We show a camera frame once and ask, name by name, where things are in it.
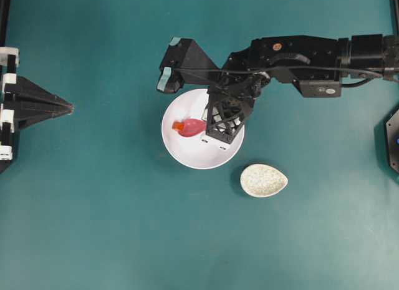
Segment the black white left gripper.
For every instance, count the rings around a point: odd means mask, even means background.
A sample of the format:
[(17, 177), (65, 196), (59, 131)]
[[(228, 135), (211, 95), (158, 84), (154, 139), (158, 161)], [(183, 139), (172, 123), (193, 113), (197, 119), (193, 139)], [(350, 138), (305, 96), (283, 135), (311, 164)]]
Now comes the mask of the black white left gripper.
[[(11, 165), (14, 156), (14, 133), (45, 120), (70, 115), (74, 106), (61, 97), (52, 94), (29, 79), (17, 76), (19, 49), (1, 47), (1, 173)], [(67, 107), (67, 110), (44, 112), (38, 110), (14, 110), (13, 99)]]

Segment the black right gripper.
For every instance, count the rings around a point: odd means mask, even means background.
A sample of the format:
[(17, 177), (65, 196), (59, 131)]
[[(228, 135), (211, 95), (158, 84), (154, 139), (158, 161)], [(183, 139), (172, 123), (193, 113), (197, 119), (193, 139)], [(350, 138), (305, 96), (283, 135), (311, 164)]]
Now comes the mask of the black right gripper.
[(218, 82), (210, 85), (206, 135), (223, 143), (232, 143), (270, 80), (267, 74), (223, 74)]

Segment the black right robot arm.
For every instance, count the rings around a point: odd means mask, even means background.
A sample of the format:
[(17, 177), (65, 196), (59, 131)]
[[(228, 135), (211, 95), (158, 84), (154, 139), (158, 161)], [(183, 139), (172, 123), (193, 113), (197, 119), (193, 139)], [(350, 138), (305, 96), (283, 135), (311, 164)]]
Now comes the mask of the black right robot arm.
[(263, 88), (276, 79), (303, 97), (339, 97), (342, 89), (398, 75), (398, 36), (255, 39), (233, 52), (209, 87), (206, 135), (230, 144), (252, 114)]

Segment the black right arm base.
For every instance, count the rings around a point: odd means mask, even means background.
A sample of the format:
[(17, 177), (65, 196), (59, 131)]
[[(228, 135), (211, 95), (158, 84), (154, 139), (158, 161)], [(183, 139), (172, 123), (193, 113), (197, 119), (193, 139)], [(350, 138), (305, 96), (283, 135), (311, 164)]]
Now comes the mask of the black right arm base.
[(398, 104), (377, 123), (374, 137), (379, 168), (398, 184)]

